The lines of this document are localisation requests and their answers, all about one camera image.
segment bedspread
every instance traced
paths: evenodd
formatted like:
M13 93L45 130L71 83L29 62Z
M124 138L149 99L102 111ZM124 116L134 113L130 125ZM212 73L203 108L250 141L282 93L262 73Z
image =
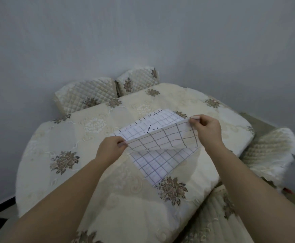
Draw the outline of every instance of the bedspread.
M197 90L162 83L43 123L30 139L16 181L19 216L92 160L100 142L130 123L168 109L185 119L217 118L225 146L240 155L252 140L250 124ZM102 175L73 242L172 242L219 175L200 147L152 185L126 150Z

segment white wall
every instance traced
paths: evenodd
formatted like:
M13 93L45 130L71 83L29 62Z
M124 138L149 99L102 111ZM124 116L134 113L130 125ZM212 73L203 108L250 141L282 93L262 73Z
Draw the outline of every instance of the white wall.
M137 65L295 131L295 0L0 0L0 200L53 92Z

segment grid paper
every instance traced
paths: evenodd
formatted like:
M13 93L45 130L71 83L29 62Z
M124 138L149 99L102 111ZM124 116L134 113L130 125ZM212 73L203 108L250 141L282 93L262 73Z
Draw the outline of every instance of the grid paper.
M151 112L113 135L127 141L133 163L152 185L200 146L196 137L198 132L190 126L188 119L169 109Z

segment hand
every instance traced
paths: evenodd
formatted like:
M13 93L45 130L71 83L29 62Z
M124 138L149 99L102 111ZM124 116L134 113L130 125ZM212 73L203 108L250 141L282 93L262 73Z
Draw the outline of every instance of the hand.
M127 144L118 147L117 144L124 142L125 139L121 136L110 136L106 137L99 145L95 160L99 160L106 165L108 168L113 164L121 154L124 152Z
M212 147L224 146L219 121L207 115L198 116L199 121L191 118L189 122L198 131L198 138L206 151Z

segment floor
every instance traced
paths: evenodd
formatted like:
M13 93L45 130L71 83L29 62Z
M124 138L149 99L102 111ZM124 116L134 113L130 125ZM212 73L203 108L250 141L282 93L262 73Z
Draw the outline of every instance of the floor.
M4 225L0 228L0 241L2 240L2 237L5 235L5 233L9 231L12 225L14 225L14 223L18 220L17 214L18 211L16 204L0 212L0 218L7 219L6 222L4 222L3 219L0 219L0 227L4 223Z
M250 115L246 113L241 113L241 115L247 119L247 121L252 125L255 131L255 138L259 138L260 136L265 135L266 133L270 132L271 130L275 129L275 127L264 123L254 117L251 117ZM17 205L13 205L6 210L0 212L0 241L2 240L3 236L9 231L9 229L14 225L14 223L18 220L17 216Z

